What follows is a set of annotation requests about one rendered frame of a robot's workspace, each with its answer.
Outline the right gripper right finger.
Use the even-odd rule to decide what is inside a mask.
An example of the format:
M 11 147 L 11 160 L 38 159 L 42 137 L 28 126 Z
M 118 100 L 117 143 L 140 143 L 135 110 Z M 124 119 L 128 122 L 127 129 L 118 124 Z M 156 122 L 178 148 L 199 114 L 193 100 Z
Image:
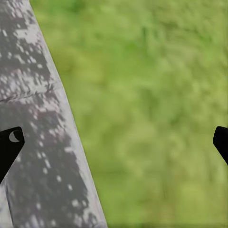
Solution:
M 214 133 L 213 143 L 228 165 L 228 128 L 218 126 Z

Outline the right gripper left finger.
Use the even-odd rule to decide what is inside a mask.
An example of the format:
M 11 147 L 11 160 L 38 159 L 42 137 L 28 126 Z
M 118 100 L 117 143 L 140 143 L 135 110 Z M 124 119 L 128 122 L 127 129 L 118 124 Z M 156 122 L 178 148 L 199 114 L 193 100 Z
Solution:
M 20 126 L 0 132 L 0 183 L 25 144 Z

